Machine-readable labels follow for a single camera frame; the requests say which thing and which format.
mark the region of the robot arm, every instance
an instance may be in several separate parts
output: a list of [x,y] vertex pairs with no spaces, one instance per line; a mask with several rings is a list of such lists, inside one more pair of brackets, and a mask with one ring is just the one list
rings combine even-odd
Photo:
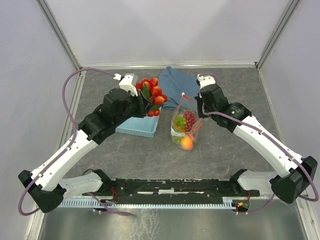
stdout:
[[[63,176],[88,152],[114,134],[116,127],[131,117],[143,118],[152,108],[152,103],[134,87],[136,77],[125,75],[119,83],[120,88],[112,89],[92,113],[78,125],[77,134],[71,147],[72,137],[45,163],[33,171],[22,171],[18,178],[27,187],[37,177],[28,190],[42,212],[55,209],[64,199],[87,192],[109,190],[110,178],[100,169],[85,176],[63,178]],[[43,169],[52,164],[43,174]]]
[[[282,144],[242,104],[229,103],[213,76],[200,74],[197,76],[197,83],[200,85],[200,92],[195,99],[199,117],[210,117],[220,127],[228,129],[231,133],[245,140],[275,170],[275,172],[258,173],[244,171],[238,178],[239,184],[245,190],[270,190],[271,188],[281,200],[292,203],[310,185],[306,175],[293,159],[307,170],[312,179],[318,165],[317,161],[311,156],[303,158]],[[204,112],[215,112],[215,114],[207,115]],[[285,149],[292,158],[289,158],[279,147]]]

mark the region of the gray stone surface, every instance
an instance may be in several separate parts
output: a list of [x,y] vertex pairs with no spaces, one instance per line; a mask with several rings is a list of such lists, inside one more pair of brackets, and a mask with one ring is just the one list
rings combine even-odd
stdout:
[[[139,79],[157,77],[163,69],[111,70],[110,72],[138,74]],[[179,69],[196,76],[213,72],[230,102],[246,106],[260,123],[276,137],[275,123],[261,80],[255,68],[196,68]],[[87,72],[76,122],[101,104],[103,97],[118,83],[99,72]],[[171,141],[170,126],[173,111],[161,111],[154,138],[121,133],[108,137],[99,147],[84,156],[67,177],[81,175],[86,169],[102,169],[111,178],[220,178],[227,179],[239,169],[271,171],[272,167],[249,144],[219,127],[213,120],[204,119],[199,129],[198,143],[192,151],[179,148]]]

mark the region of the light blue tray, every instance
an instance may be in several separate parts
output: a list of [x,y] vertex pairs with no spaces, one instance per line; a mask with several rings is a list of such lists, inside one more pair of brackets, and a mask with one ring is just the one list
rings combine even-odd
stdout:
[[159,116],[131,117],[115,129],[116,133],[153,138],[158,125]]

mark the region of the black wire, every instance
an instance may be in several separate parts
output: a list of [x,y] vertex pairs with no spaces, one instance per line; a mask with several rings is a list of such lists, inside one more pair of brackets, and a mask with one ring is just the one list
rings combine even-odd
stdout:
[[94,171],[92,168],[89,168],[89,169],[85,170],[85,171],[84,171],[84,173],[82,173],[82,175],[81,175],[81,176],[85,175],[85,174],[86,174],[86,172],[88,172],[89,170],[91,170],[92,172]]

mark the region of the toothed rail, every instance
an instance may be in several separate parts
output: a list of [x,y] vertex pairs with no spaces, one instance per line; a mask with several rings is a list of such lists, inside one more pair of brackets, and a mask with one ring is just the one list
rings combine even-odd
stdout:
[[[232,200],[223,199],[222,204],[114,204],[109,208],[116,209],[236,209]],[[101,208],[99,203],[92,198],[69,198],[64,200],[59,208]]]

